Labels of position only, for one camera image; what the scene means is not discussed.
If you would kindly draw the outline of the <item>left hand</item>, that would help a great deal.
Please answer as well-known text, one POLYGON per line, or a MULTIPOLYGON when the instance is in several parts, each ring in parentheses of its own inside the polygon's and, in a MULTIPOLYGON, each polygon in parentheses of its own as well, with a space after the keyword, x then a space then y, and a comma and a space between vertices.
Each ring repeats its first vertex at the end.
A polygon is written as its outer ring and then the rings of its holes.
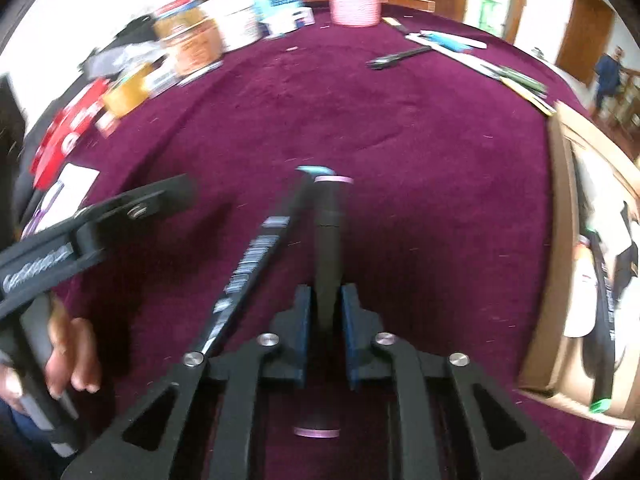
POLYGON ((57 296, 51 296, 49 304, 52 353, 43 372, 49 396, 58 400, 68 387, 98 392, 102 368, 92 324, 85 318, 71 318, 57 296))

